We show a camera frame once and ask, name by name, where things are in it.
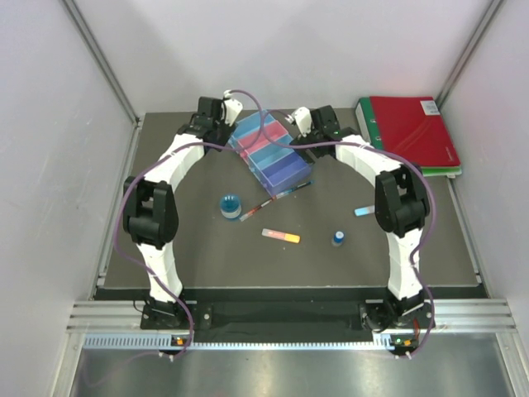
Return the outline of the purple plastic drawer bin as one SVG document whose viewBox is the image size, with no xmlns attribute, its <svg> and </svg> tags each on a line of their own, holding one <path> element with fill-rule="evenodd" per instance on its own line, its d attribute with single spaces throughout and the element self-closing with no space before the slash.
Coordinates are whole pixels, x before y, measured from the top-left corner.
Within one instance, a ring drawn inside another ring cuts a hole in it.
<svg viewBox="0 0 529 397">
<path fill-rule="evenodd" d="M 299 183 L 311 174 L 311 166 L 297 153 L 285 156 L 268 167 L 258 170 L 258 180 L 270 196 Z"/>
</svg>

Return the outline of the blue end drawer bin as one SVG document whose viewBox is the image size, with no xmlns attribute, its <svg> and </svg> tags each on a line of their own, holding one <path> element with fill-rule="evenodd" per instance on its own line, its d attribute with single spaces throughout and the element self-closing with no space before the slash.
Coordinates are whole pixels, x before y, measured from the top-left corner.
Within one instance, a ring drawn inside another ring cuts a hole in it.
<svg viewBox="0 0 529 397">
<path fill-rule="evenodd" d="M 228 144 L 231 147 L 250 147 L 251 143 L 256 146 L 262 141 L 267 142 L 267 138 L 260 130 L 260 114 L 255 112 L 236 123 L 236 129 L 231 134 Z"/>
</svg>

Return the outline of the light blue drawer bin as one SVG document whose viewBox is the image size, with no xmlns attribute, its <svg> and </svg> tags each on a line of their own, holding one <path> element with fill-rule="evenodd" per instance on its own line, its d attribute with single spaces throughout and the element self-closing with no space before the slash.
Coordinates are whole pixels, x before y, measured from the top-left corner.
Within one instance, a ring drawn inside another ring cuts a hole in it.
<svg viewBox="0 0 529 397">
<path fill-rule="evenodd" d="M 272 166 L 274 171 L 270 171 L 270 174 L 300 159 L 301 157 L 294 150 L 271 143 L 249 154 L 247 158 L 251 172 L 264 173 L 265 169 Z"/>
</svg>

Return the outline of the pink plastic drawer bin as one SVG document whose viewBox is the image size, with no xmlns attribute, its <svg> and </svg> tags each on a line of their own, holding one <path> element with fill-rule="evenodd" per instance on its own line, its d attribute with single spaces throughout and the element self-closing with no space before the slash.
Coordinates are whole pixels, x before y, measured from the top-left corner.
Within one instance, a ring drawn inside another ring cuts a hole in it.
<svg viewBox="0 0 529 397">
<path fill-rule="evenodd" d="M 267 118 L 264 123 L 264 130 L 261 133 L 259 131 L 259 121 L 248 118 L 237 124 L 229 143 L 235 149 L 243 148 L 240 156 L 244 160 L 251 156 L 255 157 L 255 162 L 259 162 L 261 158 L 266 158 L 283 149 L 282 146 L 275 145 L 275 142 L 289 145 L 292 141 L 292 137 L 284 125 L 272 118 Z"/>
</svg>

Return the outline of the blue round jar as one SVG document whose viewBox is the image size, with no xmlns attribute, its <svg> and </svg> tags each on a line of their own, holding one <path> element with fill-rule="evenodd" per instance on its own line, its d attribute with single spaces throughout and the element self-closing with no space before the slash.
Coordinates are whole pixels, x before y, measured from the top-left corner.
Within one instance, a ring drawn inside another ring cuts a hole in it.
<svg viewBox="0 0 529 397">
<path fill-rule="evenodd" d="M 236 194 L 227 194 L 220 200 L 220 211 L 224 218 L 236 220 L 241 215 L 241 199 Z"/>
</svg>

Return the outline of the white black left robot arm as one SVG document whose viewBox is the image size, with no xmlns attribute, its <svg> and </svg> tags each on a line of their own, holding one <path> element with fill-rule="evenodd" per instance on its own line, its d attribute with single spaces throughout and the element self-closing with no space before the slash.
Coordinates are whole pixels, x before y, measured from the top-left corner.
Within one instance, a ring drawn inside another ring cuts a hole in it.
<svg viewBox="0 0 529 397">
<path fill-rule="evenodd" d="M 174 192 L 209 148 L 221 150 L 236 128 L 242 104 L 228 96 L 201 97 L 190 121 L 176 132 L 160 159 L 123 185 L 122 227 L 138 248 L 141 265 L 150 278 L 143 309 L 144 329 L 171 329 L 190 325 L 191 313 L 180 298 L 180 280 L 173 252 L 179 228 Z"/>
</svg>

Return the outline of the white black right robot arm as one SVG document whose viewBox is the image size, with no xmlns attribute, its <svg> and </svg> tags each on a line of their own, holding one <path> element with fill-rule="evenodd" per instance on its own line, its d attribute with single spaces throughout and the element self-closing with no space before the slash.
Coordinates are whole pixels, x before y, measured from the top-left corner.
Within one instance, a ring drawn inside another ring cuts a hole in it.
<svg viewBox="0 0 529 397">
<path fill-rule="evenodd" d="M 388 297 L 366 309 L 367 327 L 382 332 L 407 326 L 424 305 L 425 291 L 418 276 L 418 251 L 430 214 L 428 191 L 417 168 L 374 148 L 351 128 L 342 128 L 327 105 L 293 114 L 298 142 L 309 145 L 315 157 L 332 155 L 374 187 L 374 214 L 386 233 L 389 255 Z"/>
</svg>

